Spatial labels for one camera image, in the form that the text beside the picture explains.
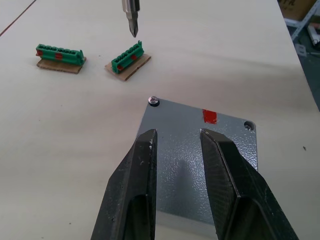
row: bolt hole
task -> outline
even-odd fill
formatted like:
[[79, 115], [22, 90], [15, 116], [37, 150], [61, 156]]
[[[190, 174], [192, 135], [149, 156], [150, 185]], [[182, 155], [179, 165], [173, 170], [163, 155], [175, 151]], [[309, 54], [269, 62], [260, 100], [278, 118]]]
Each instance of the bolt hole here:
[[247, 129], [249, 131], [253, 131], [256, 128], [255, 124], [252, 121], [246, 121], [244, 123], [244, 127], [245, 127], [245, 129]]

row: gray metal plate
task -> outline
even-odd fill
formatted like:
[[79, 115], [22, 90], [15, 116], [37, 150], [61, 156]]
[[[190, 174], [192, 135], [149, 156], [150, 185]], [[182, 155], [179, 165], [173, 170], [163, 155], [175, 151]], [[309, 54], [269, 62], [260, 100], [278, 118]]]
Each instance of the gray metal plate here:
[[138, 135], [157, 129], [156, 209], [168, 214], [213, 224], [200, 143], [206, 128], [234, 141], [242, 156], [258, 170], [256, 128], [247, 120], [217, 113], [216, 124], [204, 122], [203, 110], [160, 99], [146, 107]]

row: terminal block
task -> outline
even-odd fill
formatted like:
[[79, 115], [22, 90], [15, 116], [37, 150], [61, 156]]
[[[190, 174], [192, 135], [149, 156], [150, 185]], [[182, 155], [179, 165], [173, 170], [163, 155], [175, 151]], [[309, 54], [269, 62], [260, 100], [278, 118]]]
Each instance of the terminal block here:
[[36, 47], [36, 55], [41, 59], [78, 66], [82, 66], [85, 63], [85, 57], [82, 50], [77, 51], [39, 44]]
[[144, 52], [142, 42], [138, 41], [137, 44], [133, 45], [127, 51], [111, 61], [112, 71], [119, 74], [122, 70], [130, 66], [137, 58], [141, 57]]

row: red tape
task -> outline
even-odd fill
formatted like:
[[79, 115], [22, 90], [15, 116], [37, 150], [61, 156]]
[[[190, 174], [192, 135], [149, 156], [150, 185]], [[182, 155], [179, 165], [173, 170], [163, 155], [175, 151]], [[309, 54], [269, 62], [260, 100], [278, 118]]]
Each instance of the red tape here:
[[202, 113], [206, 124], [217, 124], [217, 113], [215, 111], [202, 109]]
[[41, 57], [43, 54], [44, 54], [44, 52], [41, 51], [41, 50], [37, 50], [37, 51], [36, 51], [36, 56]]
[[61, 53], [58, 52], [55, 54], [55, 59], [62, 60], [62, 58], [63, 58], [63, 55]]

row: screw head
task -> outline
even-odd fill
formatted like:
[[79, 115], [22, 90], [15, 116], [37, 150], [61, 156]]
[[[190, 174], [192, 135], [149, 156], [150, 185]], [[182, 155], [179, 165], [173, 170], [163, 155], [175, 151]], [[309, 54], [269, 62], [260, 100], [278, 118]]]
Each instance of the screw head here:
[[160, 100], [156, 96], [149, 97], [148, 102], [152, 107], [157, 107], [160, 104]]
[[255, 124], [251, 121], [245, 121], [244, 127], [249, 131], [255, 130]]

